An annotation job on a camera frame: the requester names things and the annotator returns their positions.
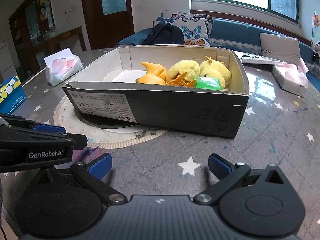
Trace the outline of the grey cushion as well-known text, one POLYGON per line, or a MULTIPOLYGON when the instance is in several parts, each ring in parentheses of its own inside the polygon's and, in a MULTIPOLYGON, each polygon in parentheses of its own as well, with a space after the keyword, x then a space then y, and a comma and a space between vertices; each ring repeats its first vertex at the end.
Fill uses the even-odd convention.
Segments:
POLYGON ((261 52, 264 57, 298 65, 300 48, 296 38, 260 33, 261 52))

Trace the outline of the white tissue pack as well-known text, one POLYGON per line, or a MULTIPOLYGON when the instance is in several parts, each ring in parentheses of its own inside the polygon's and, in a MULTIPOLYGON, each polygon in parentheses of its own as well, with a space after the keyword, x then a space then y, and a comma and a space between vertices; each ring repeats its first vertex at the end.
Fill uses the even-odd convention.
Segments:
POLYGON ((46 79, 55 87, 84 67, 80 57, 74 55, 70 48, 66 48, 44 58, 46 63, 46 79))

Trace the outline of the blue patterned tissue box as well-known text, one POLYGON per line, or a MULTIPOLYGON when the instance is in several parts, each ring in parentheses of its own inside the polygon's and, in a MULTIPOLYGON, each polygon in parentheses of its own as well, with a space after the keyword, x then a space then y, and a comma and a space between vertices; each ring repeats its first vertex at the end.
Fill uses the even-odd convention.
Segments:
POLYGON ((12 114, 26 99, 18 76, 11 76, 1 83, 1 113, 12 114))

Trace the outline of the green plastic toy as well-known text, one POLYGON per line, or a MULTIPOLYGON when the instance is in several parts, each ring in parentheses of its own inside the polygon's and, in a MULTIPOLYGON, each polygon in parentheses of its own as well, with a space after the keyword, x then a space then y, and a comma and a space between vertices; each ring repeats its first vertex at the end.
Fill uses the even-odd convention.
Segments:
POLYGON ((199 76, 196 79, 195 87, 198 89, 222 90, 221 83, 218 79, 205 76, 199 76))

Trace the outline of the white remote control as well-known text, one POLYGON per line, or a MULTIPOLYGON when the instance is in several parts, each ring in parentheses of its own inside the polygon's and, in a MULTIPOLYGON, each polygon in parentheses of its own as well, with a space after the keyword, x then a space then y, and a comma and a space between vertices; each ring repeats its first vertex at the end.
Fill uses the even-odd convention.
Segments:
POLYGON ((248 63, 248 64, 282 64, 284 61, 280 61, 277 59, 272 59, 269 57, 264 57, 264 56, 257 56, 257 55, 248 55, 248 54, 243 54, 241 57, 241 60, 243 63, 248 63))

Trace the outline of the pink tissue pack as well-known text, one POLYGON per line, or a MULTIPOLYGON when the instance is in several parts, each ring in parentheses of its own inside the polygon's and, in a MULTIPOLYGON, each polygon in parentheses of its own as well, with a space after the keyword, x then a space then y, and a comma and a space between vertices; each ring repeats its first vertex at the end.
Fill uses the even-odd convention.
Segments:
POLYGON ((281 63, 274 65, 272 74, 276 78, 280 87, 292 94, 304 97, 308 90, 308 78, 306 77, 309 69, 304 60, 299 59, 297 64, 281 63))

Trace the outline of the blue sofa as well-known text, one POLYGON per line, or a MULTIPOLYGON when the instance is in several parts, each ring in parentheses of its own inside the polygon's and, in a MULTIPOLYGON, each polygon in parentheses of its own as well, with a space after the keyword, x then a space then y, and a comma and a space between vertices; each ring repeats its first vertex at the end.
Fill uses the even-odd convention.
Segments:
MULTIPOLYGON (((223 18, 215 18, 208 42, 212 47, 222 47, 255 55, 261 55, 260 34, 279 35, 280 33, 256 25, 223 18)), ((308 80, 319 89, 319 64, 312 60, 313 49, 298 42, 300 55, 307 65, 308 80)))

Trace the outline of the dark wooden cabinet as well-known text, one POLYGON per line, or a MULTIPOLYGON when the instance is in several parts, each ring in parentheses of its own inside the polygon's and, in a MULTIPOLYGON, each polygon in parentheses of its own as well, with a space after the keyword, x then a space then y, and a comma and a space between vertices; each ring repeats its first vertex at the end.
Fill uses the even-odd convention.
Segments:
POLYGON ((44 58, 60 51, 60 43, 69 38, 76 36, 81 49, 87 50, 81 27, 57 31, 51 0, 24 0, 9 17, 9 25, 21 81, 45 68, 44 58))

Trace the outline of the butterfly print pillow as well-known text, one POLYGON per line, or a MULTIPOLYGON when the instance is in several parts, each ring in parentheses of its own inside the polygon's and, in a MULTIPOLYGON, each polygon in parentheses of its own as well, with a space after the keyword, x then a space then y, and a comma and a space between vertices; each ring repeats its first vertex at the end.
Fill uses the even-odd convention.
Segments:
POLYGON ((153 21, 153 27, 159 23, 179 27, 184 35, 184 44, 209 47, 209 38, 214 23, 213 16, 189 14, 166 10, 153 21))

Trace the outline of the dark wooden door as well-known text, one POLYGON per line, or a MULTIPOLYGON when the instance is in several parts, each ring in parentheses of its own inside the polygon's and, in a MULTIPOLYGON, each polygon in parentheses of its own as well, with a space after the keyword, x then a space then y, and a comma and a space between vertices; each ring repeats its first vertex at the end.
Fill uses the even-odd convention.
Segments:
POLYGON ((92 50, 115 47, 135 33, 131 0, 81 0, 92 50))

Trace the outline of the orange rubber toy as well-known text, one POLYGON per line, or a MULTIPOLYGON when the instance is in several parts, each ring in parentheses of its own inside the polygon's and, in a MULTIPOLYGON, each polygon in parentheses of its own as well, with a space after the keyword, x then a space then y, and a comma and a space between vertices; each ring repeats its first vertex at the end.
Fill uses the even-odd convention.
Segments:
POLYGON ((146 68, 146 74, 136 80, 136 83, 144 83, 144 84, 155 84, 155 85, 165 85, 167 69, 157 63, 151 62, 142 62, 146 68))

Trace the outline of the cardboard shoe box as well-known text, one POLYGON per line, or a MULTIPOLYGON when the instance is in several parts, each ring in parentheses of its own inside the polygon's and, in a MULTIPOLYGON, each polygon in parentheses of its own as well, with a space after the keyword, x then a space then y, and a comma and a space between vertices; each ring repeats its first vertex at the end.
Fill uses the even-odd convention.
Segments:
POLYGON ((84 114, 224 138, 236 136, 249 100, 248 78, 234 51, 183 45, 115 48, 69 79, 63 91, 84 114), (143 62, 169 68, 206 56, 231 71, 222 91, 136 83, 146 72, 143 62))

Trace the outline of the dark backpack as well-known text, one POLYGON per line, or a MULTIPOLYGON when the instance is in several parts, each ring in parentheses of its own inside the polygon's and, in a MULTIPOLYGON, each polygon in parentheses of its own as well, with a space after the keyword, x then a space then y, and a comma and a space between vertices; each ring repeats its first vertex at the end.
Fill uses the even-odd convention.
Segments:
POLYGON ((184 44, 184 35, 177 26, 159 23, 143 41, 143 45, 150 44, 184 44))

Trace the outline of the yellow plush chick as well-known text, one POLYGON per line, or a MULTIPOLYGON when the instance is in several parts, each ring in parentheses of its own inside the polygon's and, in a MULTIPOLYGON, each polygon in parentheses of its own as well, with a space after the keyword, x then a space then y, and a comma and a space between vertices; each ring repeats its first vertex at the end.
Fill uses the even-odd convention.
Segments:
POLYGON ((175 63, 167 70, 167 83, 173 83, 174 80, 180 78, 179 83, 189 85, 200 77, 210 77, 217 79, 221 89, 224 90, 226 83, 231 81, 231 71, 221 61, 216 61, 206 56, 206 60, 199 64, 194 60, 181 60, 175 63))

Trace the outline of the grey star table mat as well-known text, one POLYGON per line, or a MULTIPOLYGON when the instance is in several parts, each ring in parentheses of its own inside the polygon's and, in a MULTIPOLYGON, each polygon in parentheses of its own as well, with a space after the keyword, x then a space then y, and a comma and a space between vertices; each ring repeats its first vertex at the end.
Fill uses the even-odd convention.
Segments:
POLYGON ((300 98, 282 90, 269 72, 251 67, 246 72, 249 113, 234 139, 166 131, 147 140, 140 132, 138 144, 107 149, 113 168, 105 181, 127 196, 194 196, 216 182, 207 169, 211 153, 252 168, 275 163, 305 205, 299 237, 319 239, 319 92, 310 85, 300 98))

